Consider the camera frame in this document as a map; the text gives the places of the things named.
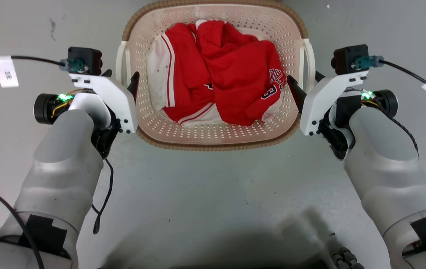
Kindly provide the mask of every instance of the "white label tag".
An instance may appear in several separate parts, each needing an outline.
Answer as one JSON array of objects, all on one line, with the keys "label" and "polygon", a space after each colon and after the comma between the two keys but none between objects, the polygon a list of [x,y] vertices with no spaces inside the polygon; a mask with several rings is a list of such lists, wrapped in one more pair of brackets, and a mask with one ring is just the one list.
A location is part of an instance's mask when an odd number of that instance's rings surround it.
[{"label": "white label tag", "polygon": [[19,81],[10,56],[0,56],[0,82],[1,87],[18,87]]}]

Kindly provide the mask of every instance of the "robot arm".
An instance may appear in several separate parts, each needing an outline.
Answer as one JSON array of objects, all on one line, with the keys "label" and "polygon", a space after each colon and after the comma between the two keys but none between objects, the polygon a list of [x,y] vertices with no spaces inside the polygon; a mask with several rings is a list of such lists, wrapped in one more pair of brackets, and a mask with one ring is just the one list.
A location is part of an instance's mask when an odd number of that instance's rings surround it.
[{"label": "robot arm", "polygon": [[338,76],[322,79],[308,95],[288,79],[302,111],[300,129],[323,136],[344,160],[364,210],[386,243],[391,267],[425,269],[426,174],[415,141],[391,120],[396,97],[387,90],[351,88],[367,78],[366,69],[352,68],[357,57],[368,56],[364,47],[336,51],[332,62]]},{"label": "robot arm", "polygon": [[[130,91],[100,76],[99,51],[70,48],[69,58],[71,53],[76,53],[72,61],[88,64],[88,74],[70,73],[75,86],[86,89],[69,97],[41,94],[37,98],[35,118],[52,127],[34,153],[14,206],[46,269],[78,268],[77,238],[92,206],[102,159],[107,158],[117,133],[123,129],[134,133],[137,126],[133,93],[138,74]],[[13,216],[0,228],[0,257],[0,269],[39,268]]]}]

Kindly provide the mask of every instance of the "black cable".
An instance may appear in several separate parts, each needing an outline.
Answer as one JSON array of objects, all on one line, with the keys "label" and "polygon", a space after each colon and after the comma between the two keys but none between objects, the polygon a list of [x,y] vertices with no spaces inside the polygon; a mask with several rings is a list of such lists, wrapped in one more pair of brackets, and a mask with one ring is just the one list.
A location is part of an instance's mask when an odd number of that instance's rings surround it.
[{"label": "black cable", "polygon": [[31,61],[44,62],[44,63],[58,65],[58,66],[61,66],[61,67],[65,66],[65,63],[60,63],[58,61],[52,61],[52,60],[48,60],[48,59],[44,59],[44,58],[37,58],[37,57],[30,57],[30,56],[19,56],[19,55],[12,55],[11,58],[17,59],[17,60],[31,60]]},{"label": "black cable", "polygon": [[393,117],[391,117],[389,115],[389,113],[384,109],[384,107],[382,106],[381,102],[379,102],[379,99],[377,97],[373,97],[372,99],[374,100],[374,102],[376,102],[376,104],[379,107],[379,110],[382,112],[382,114],[384,114],[388,119],[390,119],[393,123],[395,123],[397,126],[399,126],[402,130],[404,130],[406,132],[406,134],[409,136],[409,138],[411,138],[411,140],[413,141],[414,148],[416,149],[417,154],[419,155],[419,148],[417,146],[416,139],[414,138],[412,133],[406,127],[404,127],[402,124],[400,124],[399,121],[396,121]]},{"label": "black cable", "polygon": [[19,59],[19,60],[39,61],[39,62],[58,65],[58,66],[61,66],[61,67],[65,66],[65,63],[60,63],[58,61],[52,61],[52,60],[48,60],[48,59],[44,59],[44,58],[37,58],[37,57],[30,57],[30,56],[14,56],[14,55],[12,55],[11,58]]},{"label": "black cable", "polygon": [[409,266],[410,266],[412,269],[415,269],[415,268],[413,267],[413,265],[412,265],[410,262],[408,262],[406,259],[404,259],[404,262],[407,262],[407,264],[409,264]]},{"label": "black cable", "polygon": [[379,60],[379,63],[385,64],[385,65],[388,65],[388,66],[391,66],[391,67],[394,67],[394,68],[396,68],[396,69],[398,69],[398,70],[400,70],[400,71],[402,71],[402,72],[410,75],[411,77],[416,78],[418,81],[426,84],[426,80],[425,79],[423,79],[420,76],[416,75],[415,73],[407,70],[406,68],[400,67],[400,66],[398,66],[396,64],[393,64],[393,63],[388,62],[388,61],[383,61],[383,60]]},{"label": "black cable", "polygon": [[394,67],[394,68],[396,68],[396,69],[398,69],[398,70],[400,70],[400,71],[402,71],[402,72],[404,72],[404,73],[412,76],[413,78],[416,78],[418,81],[426,84],[426,80],[424,78],[420,77],[419,75],[416,75],[415,73],[407,70],[406,68],[400,67],[400,66],[398,66],[396,64],[393,64],[393,63],[388,62],[388,61],[383,61],[383,60],[379,60],[379,63],[385,64],[385,65],[388,65],[388,66],[391,66],[391,67]]},{"label": "black cable", "polygon": [[104,205],[102,206],[102,209],[100,211],[95,208],[95,206],[92,204],[92,209],[97,213],[97,219],[95,220],[95,224],[93,225],[93,234],[96,235],[98,231],[100,230],[100,216],[102,216],[102,213],[104,212],[105,206],[107,206],[108,199],[110,198],[110,194],[112,194],[112,187],[114,186],[114,168],[110,164],[110,162],[105,159],[108,166],[110,167],[110,187],[108,188],[107,197],[105,197]]},{"label": "black cable", "polygon": [[12,216],[15,218],[17,223],[19,223],[20,228],[22,228],[22,231],[24,232],[25,238],[27,238],[27,241],[29,242],[30,247],[32,248],[32,251],[34,252],[39,269],[44,269],[44,262],[42,261],[42,257],[40,256],[40,252],[37,248],[37,244],[35,243],[34,239],[32,238],[29,231],[27,230],[27,227],[25,226],[24,222],[20,218],[19,214],[2,197],[0,197],[0,202],[4,204],[4,206],[10,211]]}]

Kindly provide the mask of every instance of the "laundry basket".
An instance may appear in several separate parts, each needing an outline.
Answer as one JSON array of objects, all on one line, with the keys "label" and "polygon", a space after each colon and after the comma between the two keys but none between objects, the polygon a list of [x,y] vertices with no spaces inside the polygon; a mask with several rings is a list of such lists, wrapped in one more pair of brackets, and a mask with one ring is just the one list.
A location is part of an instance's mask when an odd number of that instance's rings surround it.
[{"label": "laundry basket", "polygon": [[124,85],[128,85],[132,72],[140,73],[136,96],[138,136],[160,148],[195,151],[261,148],[276,145],[292,136],[299,127],[300,114],[287,86],[283,89],[283,104],[271,123],[181,126],[153,108],[146,74],[153,42],[174,24],[190,24],[199,19],[224,20],[240,31],[253,31],[256,36],[272,41],[285,74],[292,75],[302,88],[306,54],[306,92],[312,89],[315,67],[308,33],[298,14],[286,5],[266,0],[167,0],[152,3],[129,20],[116,63],[116,78]]}]

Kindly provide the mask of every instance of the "gray floor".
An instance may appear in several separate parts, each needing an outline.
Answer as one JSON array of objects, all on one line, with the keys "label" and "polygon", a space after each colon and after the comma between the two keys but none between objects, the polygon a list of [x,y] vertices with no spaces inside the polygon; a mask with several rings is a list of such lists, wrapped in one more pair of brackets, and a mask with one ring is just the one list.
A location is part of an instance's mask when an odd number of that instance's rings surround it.
[{"label": "gray floor", "polygon": [[[0,55],[60,59],[69,46],[86,46],[100,49],[104,68],[113,68],[124,25],[147,2],[0,0]],[[425,1],[287,2],[305,21],[325,75],[334,74],[329,61],[335,49],[365,43],[370,53],[426,77]],[[36,96],[72,88],[56,67],[15,64],[20,87],[0,88],[0,195],[12,204],[48,130],[32,117]],[[420,86],[387,67],[372,70],[365,83],[397,94],[396,119],[415,135],[426,171],[426,92]],[[120,136],[109,159],[114,189],[98,235],[92,234],[93,212],[86,217],[78,239],[82,269],[301,264],[336,243],[352,249],[366,268],[389,268],[385,245],[342,163],[317,137],[297,133],[270,148],[198,153]],[[96,205],[107,188],[104,169]],[[0,204],[0,225],[7,215]]]}]

